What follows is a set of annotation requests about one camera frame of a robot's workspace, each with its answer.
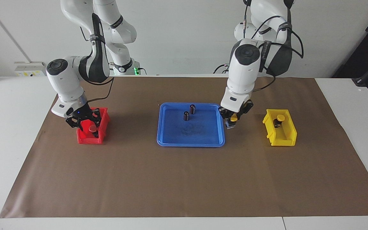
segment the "white table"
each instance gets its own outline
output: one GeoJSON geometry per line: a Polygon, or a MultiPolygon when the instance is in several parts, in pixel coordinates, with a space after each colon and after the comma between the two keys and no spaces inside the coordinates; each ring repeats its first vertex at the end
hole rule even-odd
{"type": "MultiPolygon", "coordinates": [[[[368,90],[317,79],[368,170],[368,90]]],[[[55,97],[46,77],[0,78],[0,211],[55,97]]],[[[368,229],[368,217],[13,218],[0,229],[368,229]]]]}

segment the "cylindrical object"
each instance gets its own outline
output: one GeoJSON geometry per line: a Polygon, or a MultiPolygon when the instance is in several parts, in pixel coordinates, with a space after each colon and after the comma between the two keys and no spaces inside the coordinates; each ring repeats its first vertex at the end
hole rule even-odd
{"type": "Polygon", "coordinates": [[[283,121],[285,121],[285,116],[279,114],[278,116],[276,116],[276,119],[273,120],[273,125],[275,126],[275,128],[279,128],[282,125],[283,121]]]}
{"type": "Polygon", "coordinates": [[[190,105],[190,114],[194,114],[196,113],[196,106],[195,105],[190,105]]]}
{"type": "Polygon", "coordinates": [[[184,121],[188,121],[190,119],[190,113],[188,111],[184,112],[184,121]]]}
{"type": "Polygon", "coordinates": [[[89,132],[91,132],[96,138],[99,137],[99,132],[97,130],[97,127],[96,125],[92,124],[90,127],[89,127],[89,132]]]}

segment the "brown paper mat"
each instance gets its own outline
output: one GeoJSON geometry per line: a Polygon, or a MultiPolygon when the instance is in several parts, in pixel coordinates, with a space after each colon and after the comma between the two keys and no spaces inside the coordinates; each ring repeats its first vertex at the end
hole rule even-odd
{"type": "MultiPolygon", "coordinates": [[[[91,103],[109,108],[102,146],[77,144],[76,130],[48,113],[0,217],[368,215],[368,173],[314,79],[278,79],[254,93],[221,148],[157,144],[159,105],[219,104],[225,86],[224,78],[118,77],[107,100],[91,103]],[[295,147],[270,146],[266,109],[289,109],[295,147]]],[[[90,98],[108,90],[84,88],[90,98]]]]}

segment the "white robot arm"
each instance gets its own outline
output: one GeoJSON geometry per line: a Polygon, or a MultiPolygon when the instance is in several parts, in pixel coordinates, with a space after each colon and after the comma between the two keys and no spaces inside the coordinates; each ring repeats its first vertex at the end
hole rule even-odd
{"type": "Polygon", "coordinates": [[[252,23],[244,26],[241,22],[234,31],[238,42],[232,48],[227,87],[219,108],[227,128],[235,127],[241,115],[252,108],[250,98],[258,74],[266,69],[276,77],[289,69],[292,60],[290,8],[294,0],[244,2],[251,6],[252,23]]]}
{"type": "Polygon", "coordinates": [[[101,118],[90,109],[80,81],[106,84],[98,84],[110,74],[106,49],[113,57],[115,74],[134,74],[136,62],[123,44],[134,42],[137,33],[123,19],[114,0],[61,0],[60,7],[71,22],[88,30],[92,51],[88,56],[68,56],[47,65],[48,79],[59,97],[52,112],[66,118],[71,127],[81,128],[80,122],[85,119],[99,126],[101,118]]]}

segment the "white wall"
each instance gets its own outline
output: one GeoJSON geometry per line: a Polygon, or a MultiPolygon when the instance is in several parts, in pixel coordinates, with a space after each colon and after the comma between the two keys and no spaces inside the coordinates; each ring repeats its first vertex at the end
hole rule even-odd
{"type": "MultiPolygon", "coordinates": [[[[117,0],[137,29],[130,54],[149,74],[211,73],[228,62],[235,26],[243,20],[242,0],[117,0]]],[[[32,61],[87,55],[90,45],[67,20],[59,0],[0,0],[0,20],[32,61]]],[[[292,23],[305,45],[285,76],[331,77],[362,40],[368,1],[297,0],[292,23]]],[[[0,28],[0,75],[13,75],[23,55],[0,28]]]]}

